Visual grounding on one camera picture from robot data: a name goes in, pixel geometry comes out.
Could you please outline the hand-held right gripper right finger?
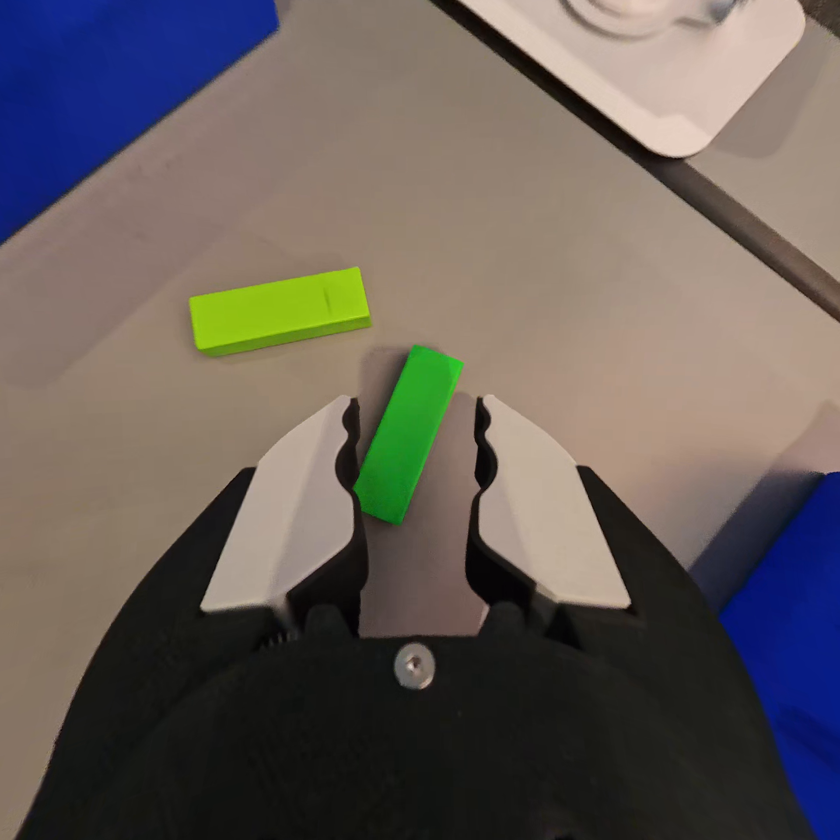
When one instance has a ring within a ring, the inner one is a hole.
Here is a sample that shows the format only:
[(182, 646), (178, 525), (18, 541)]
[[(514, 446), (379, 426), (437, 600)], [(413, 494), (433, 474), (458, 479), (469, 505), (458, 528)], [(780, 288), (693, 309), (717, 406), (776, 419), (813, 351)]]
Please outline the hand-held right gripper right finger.
[(494, 395), (476, 402), (467, 580), (489, 606), (623, 611), (631, 596), (574, 458)]

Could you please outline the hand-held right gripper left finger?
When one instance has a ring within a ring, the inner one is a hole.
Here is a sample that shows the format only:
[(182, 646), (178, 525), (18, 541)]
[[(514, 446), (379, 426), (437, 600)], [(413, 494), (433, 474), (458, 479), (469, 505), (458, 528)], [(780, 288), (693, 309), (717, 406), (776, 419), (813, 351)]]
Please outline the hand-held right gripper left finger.
[(354, 493), (361, 433), (357, 399), (341, 395), (259, 460), (201, 608), (265, 607), (307, 615), (331, 604), (359, 615), (367, 543)]

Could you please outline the lime green plank block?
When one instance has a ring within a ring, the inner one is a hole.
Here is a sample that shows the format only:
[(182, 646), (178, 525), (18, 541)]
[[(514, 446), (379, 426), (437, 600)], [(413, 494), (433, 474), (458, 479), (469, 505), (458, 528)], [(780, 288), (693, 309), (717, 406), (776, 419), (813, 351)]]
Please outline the lime green plank block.
[(357, 267), (190, 297), (196, 349), (212, 358), (367, 329)]

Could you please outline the blue plastic bin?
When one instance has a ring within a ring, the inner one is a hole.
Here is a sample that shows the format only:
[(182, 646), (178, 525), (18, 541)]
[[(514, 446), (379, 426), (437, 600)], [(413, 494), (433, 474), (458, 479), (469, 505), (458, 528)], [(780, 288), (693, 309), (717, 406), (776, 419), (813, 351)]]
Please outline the blue plastic bin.
[(720, 614), (814, 834), (839, 838), (839, 474), (810, 496)]
[(1, 2), (1, 239), (272, 36), (271, 1)]

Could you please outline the wooden document stand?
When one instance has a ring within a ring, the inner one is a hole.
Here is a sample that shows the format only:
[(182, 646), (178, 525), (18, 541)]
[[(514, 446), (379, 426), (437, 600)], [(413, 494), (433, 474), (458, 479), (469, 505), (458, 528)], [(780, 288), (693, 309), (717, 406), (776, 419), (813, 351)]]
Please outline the wooden document stand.
[(797, 47), (796, 1), (464, 1), (645, 149), (697, 154)]

